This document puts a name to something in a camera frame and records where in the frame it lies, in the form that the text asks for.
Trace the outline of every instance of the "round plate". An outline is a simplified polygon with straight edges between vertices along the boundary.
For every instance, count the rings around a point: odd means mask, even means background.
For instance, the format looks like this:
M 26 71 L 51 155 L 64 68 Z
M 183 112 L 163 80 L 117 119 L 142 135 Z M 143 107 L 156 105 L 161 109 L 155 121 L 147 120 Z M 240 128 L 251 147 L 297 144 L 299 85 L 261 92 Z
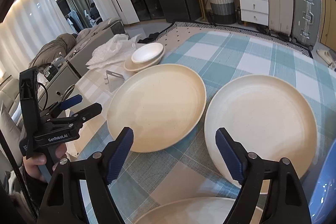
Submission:
M 234 199 L 189 198 L 159 206 L 135 224 L 223 224 Z M 256 207 L 250 224 L 258 224 L 263 211 Z
M 117 90 L 107 125 L 114 139 L 124 127 L 133 130 L 132 151 L 154 152 L 185 137 L 200 120 L 205 103 L 205 85 L 196 72 L 182 65 L 157 65 Z
M 162 53 L 156 59 L 147 61 L 145 63 L 140 63 L 140 64 L 133 63 L 132 59 L 131 59 L 131 56 L 129 56 L 125 60 L 124 69 L 127 70 L 127 71 L 139 72 L 139 71 L 144 70 L 146 68 L 149 68 L 151 66 L 157 65 L 161 61 L 165 52 L 166 52 L 166 49 L 165 49 L 165 47 L 163 47 Z
M 160 53 L 162 53 L 162 51 L 163 51 L 163 45 L 161 43 L 157 42 L 149 43 L 137 49 L 132 54 L 131 59 L 133 63 L 136 64 L 144 63 L 157 57 L 158 55 L 160 55 Z
M 212 161 L 221 174 L 233 180 L 216 146 L 215 133 L 224 127 L 247 152 L 262 159 L 291 160 L 299 178 L 316 152 L 317 126 L 306 99 L 290 84 L 266 75 L 248 75 L 223 86 L 210 102 L 204 134 Z M 269 181 L 261 192 L 267 193 Z

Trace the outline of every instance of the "metal pin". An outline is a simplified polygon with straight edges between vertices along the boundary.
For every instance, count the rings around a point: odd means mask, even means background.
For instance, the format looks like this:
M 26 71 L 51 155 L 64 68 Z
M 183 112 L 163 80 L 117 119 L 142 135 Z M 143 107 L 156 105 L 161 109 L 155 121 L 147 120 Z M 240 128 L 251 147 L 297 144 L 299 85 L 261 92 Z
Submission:
M 287 158 L 282 158 L 282 162 L 284 164 L 290 164 L 291 163 L 291 161 L 289 159 L 287 159 Z
M 247 154 L 249 156 L 250 159 L 256 159 L 257 158 L 257 154 L 254 152 L 250 152 Z
M 61 164 L 61 165 L 64 165 L 64 164 L 66 164 L 68 162 L 68 159 L 67 158 L 63 158 L 63 159 L 61 159 L 60 161 L 59 161 L 59 163 Z
M 92 155 L 92 157 L 93 157 L 94 159 L 99 159 L 99 158 L 101 157 L 101 153 L 100 153 L 100 152 L 95 152 L 95 153 Z

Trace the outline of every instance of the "white shoe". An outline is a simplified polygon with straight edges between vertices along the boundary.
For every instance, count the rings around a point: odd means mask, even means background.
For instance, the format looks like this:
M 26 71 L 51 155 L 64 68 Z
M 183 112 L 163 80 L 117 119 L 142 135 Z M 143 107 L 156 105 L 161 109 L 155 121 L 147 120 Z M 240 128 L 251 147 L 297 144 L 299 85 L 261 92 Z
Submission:
M 334 62 L 334 60 L 331 57 L 329 51 L 317 50 L 316 52 L 328 65 L 330 65 L 332 62 Z

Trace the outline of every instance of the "human hand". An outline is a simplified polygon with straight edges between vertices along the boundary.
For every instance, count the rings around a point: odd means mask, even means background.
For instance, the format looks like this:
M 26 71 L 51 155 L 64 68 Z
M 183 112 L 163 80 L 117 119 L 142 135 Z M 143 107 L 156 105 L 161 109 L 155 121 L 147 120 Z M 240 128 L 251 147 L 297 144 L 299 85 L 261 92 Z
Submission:
M 55 154 L 58 159 L 66 157 L 65 152 L 67 151 L 67 146 L 65 143 L 62 143 L 56 148 Z M 42 153 L 34 153 L 34 155 L 29 158 L 28 160 L 26 157 L 23 157 L 23 165 L 26 169 L 26 172 L 28 175 L 30 175 L 34 179 L 41 180 L 43 182 L 46 182 L 43 175 L 40 172 L 40 169 L 38 168 L 38 165 L 44 165 L 47 162 L 47 158 Z M 56 166 L 58 163 L 55 163 L 55 165 L 52 167 L 52 169 L 55 171 Z

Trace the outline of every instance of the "black strap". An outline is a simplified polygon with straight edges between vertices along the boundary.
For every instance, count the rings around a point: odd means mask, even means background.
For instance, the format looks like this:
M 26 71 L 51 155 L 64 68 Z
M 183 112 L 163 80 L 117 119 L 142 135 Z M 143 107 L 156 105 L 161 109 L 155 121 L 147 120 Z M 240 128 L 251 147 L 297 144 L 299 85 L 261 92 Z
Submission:
M 17 180 L 19 181 L 23 196 L 25 197 L 25 200 L 27 202 L 27 205 L 28 205 L 28 208 L 31 212 L 31 215 L 33 216 L 34 220 L 37 221 L 37 213 L 34 209 L 32 201 L 29 197 L 28 190 L 27 190 L 26 185 L 24 183 L 23 177 L 21 175 L 21 172 L 20 172 L 19 168 L 17 167 L 14 156 L 13 156 L 10 148 L 8 147 L 6 139 L 5 139 L 4 135 L 2 134 L 1 130 L 0 130 L 0 145 L 2 146 L 3 151 L 5 152 L 10 164 L 13 167 L 14 173 L 17 177 Z

